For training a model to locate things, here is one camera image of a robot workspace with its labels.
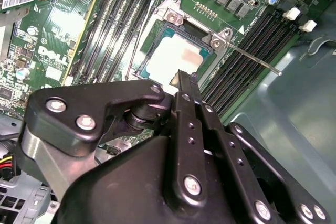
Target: screw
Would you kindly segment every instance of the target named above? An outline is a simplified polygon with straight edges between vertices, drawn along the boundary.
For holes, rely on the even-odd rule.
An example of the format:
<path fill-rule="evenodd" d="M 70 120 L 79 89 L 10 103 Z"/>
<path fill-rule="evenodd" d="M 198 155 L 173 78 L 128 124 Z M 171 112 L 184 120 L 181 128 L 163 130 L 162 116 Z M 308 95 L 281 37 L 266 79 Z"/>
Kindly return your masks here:
<path fill-rule="evenodd" d="M 96 127 L 94 119 L 88 115 L 81 115 L 76 119 L 76 124 L 83 130 L 90 131 Z"/>
<path fill-rule="evenodd" d="M 189 97 L 189 95 L 187 95 L 187 94 L 183 94 L 182 97 L 183 97 L 186 101 L 190 102 L 190 97 Z"/>
<path fill-rule="evenodd" d="M 53 111 L 55 113 L 63 112 L 67 108 L 64 102 L 57 99 L 47 101 L 46 106 L 48 110 Z"/>
<path fill-rule="evenodd" d="M 205 108 L 208 112 L 214 112 L 214 110 L 209 105 L 206 105 Z"/>
<path fill-rule="evenodd" d="M 184 178 L 184 186 L 191 195 L 199 195 L 201 193 L 201 185 L 191 176 Z"/>
<path fill-rule="evenodd" d="M 238 133 L 242 133 L 242 132 L 243 132 L 242 128 L 239 127 L 238 125 L 235 125 L 235 129 L 236 129 L 236 131 L 237 131 Z"/>
<path fill-rule="evenodd" d="M 304 215 L 307 216 L 309 219 L 312 220 L 313 217 L 314 217 L 314 215 L 313 215 L 313 213 L 309 210 L 309 208 L 308 208 L 306 205 L 304 205 L 304 204 L 301 204 L 300 207 L 301 207 L 301 210 L 302 210 L 302 212 L 304 213 Z"/>
<path fill-rule="evenodd" d="M 318 206 L 314 206 L 314 210 L 315 210 L 318 217 L 320 217 L 322 220 L 325 220 L 326 215 L 324 214 L 324 212 L 322 211 L 321 208 L 319 208 Z"/>
<path fill-rule="evenodd" d="M 265 219 L 265 220 L 270 220 L 271 219 L 271 213 L 263 202 L 258 200 L 258 201 L 256 201 L 255 206 L 256 206 L 256 209 L 257 209 L 258 213 L 260 214 L 260 216 L 263 219 Z"/>
<path fill-rule="evenodd" d="M 153 90 L 155 93 L 160 93 L 160 89 L 156 85 L 151 86 L 151 90 Z"/>

